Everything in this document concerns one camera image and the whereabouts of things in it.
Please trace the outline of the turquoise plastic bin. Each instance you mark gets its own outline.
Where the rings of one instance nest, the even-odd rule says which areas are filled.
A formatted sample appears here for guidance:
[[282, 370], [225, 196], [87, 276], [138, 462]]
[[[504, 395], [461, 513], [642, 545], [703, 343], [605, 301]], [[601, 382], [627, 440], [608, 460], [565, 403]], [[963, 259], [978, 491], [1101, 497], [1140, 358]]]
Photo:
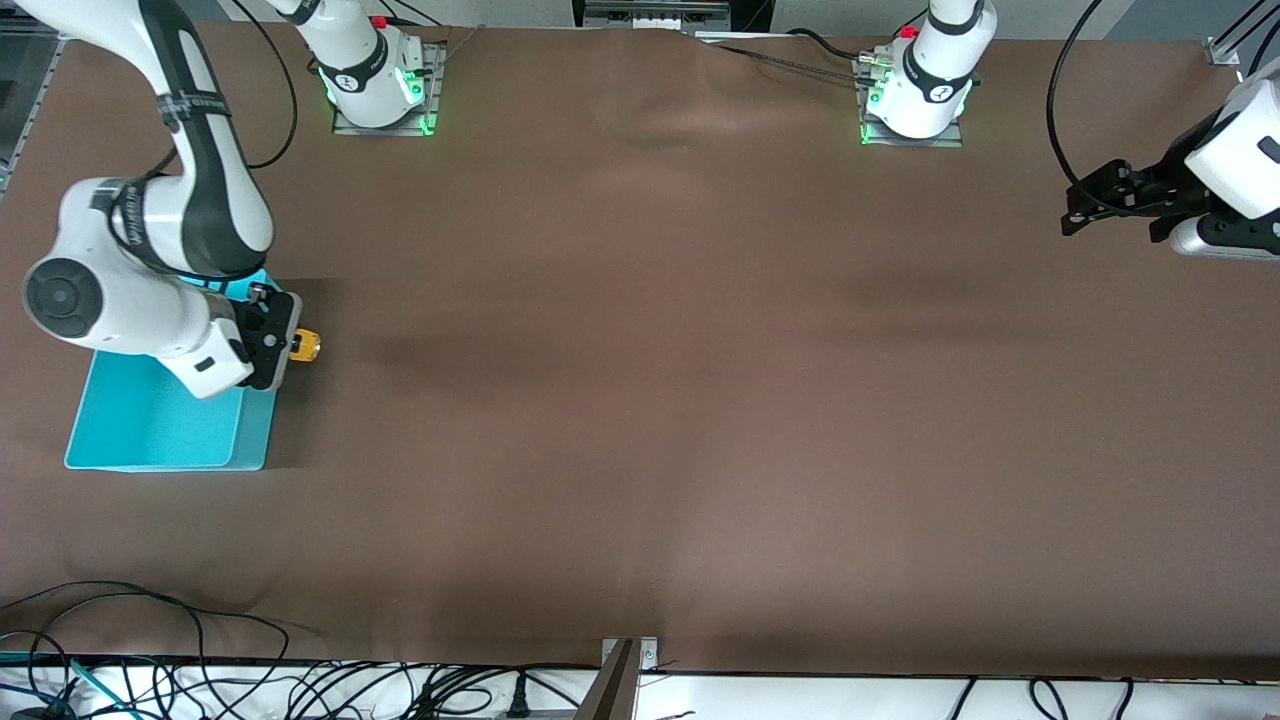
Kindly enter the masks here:
[[[170, 281], [229, 302], [246, 300], [250, 284], [284, 291], [265, 270], [239, 281]], [[257, 471], [275, 406], [276, 391], [243, 386], [197, 398], [155, 357], [96, 351], [64, 464], [124, 473]]]

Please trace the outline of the brown table cover mat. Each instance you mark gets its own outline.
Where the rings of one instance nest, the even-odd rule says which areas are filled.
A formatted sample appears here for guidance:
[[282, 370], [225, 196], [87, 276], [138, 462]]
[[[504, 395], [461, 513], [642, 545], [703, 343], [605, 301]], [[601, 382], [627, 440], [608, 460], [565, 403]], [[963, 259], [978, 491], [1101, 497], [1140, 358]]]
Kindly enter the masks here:
[[114, 579], [291, 655], [1280, 678], [1280, 263], [1065, 238], [1050, 41], [960, 149], [682, 35], [453, 29], [438, 132], [301, 85], [259, 173], [317, 361], [256, 473], [72, 471], [90, 354], [26, 270], [65, 188], [168, 137], [67, 49], [0, 200], [0, 603]]

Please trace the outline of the grey power strip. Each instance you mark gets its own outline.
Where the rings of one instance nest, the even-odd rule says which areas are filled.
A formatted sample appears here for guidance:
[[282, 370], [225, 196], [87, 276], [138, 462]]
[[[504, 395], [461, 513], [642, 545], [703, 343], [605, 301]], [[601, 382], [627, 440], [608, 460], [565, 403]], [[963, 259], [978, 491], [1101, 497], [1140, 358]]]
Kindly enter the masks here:
[[728, 0], [573, 0], [584, 28], [731, 31]]

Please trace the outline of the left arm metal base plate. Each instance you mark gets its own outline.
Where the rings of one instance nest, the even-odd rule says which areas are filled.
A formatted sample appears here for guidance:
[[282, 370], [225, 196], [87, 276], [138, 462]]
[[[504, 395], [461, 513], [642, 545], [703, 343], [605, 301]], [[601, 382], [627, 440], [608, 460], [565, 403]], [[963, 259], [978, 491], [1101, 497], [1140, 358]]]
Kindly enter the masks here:
[[860, 55], [856, 67], [860, 140], [864, 145], [895, 147], [960, 149], [959, 117], [972, 88], [969, 79], [957, 88], [943, 85], [934, 91], [942, 102], [932, 102], [900, 78], [891, 46]]

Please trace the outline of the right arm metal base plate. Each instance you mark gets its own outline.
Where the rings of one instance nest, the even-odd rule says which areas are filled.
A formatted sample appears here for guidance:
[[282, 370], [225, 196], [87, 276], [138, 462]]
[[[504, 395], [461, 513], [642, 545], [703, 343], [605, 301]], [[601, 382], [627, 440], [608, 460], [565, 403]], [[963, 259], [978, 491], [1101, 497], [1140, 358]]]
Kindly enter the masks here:
[[430, 137], [435, 135], [447, 60], [444, 44], [415, 41], [415, 59], [408, 59], [411, 70], [402, 70], [402, 87], [415, 99], [415, 105], [397, 123], [381, 128], [364, 128], [349, 122], [333, 108], [332, 133], [337, 136], [367, 137]]

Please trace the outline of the grey aluminium frame rail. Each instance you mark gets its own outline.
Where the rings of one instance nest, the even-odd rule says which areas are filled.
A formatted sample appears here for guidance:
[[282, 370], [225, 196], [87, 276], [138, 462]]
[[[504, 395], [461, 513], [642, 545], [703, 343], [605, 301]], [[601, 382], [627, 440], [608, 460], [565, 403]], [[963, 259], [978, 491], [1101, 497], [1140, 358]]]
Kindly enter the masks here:
[[64, 47], [55, 29], [35, 19], [0, 18], [0, 197]]

